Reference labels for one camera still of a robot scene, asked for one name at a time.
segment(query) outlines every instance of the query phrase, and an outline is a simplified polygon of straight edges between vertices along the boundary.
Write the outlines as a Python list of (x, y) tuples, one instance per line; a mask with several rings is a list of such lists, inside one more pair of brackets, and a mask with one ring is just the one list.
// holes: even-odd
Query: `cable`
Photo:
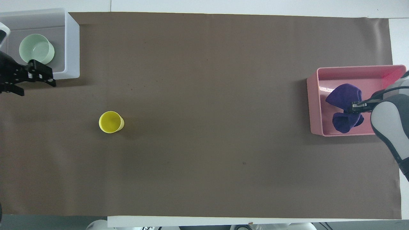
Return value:
[(393, 90), (400, 90), (400, 89), (409, 89), (409, 86), (399, 86), (399, 87), (394, 87), (394, 88), (390, 88), (390, 89), (388, 89), (388, 90), (379, 92), (379, 93), (377, 93), (377, 94), (371, 96), (369, 99), (364, 100), (364, 101), (361, 101), (360, 103), (357, 103), (357, 106), (360, 106), (360, 105), (362, 105), (362, 104), (364, 104), (364, 103), (367, 103), (368, 101), (372, 100), (373, 98), (377, 98), (378, 96), (380, 96), (380, 95), (382, 95), (382, 94), (385, 94), (385, 93), (387, 93), (387, 92), (391, 92), (391, 91), (393, 91)]
[(333, 229), (331, 228), (331, 226), (328, 224), (328, 222), (325, 222), (325, 224), (328, 226), (328, 228), (330, 228), (330, 230), (333, 230)]
[(326, 230), (328, 230), (327, 227), (325, 227), (325, 225), (323, 225), (321, 222), (319, 222), (320, 225), (322, 225), (322, 227), (324, 227)]

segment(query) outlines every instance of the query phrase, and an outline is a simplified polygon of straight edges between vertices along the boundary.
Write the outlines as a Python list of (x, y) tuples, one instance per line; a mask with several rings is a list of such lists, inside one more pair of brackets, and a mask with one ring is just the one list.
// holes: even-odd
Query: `brown mat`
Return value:
[[(306, 88), (391, 64), (387, 19), (72, 15), (81, 76), (0, 95), (5, 213), (400, 218), (387, 147), (311, 134)], [(107, 110), (123, 130), (99, 129)]]

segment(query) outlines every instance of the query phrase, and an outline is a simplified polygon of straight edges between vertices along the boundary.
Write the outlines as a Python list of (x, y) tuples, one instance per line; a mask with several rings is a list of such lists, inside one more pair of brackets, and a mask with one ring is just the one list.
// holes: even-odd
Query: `mint green cup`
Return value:
[(41, 34), (31, 34), (25, 37), (21, 41), (18, 51), (21, 59), (25, 62), (34, 59), (47, 64), (54, 57), (54, 46)]

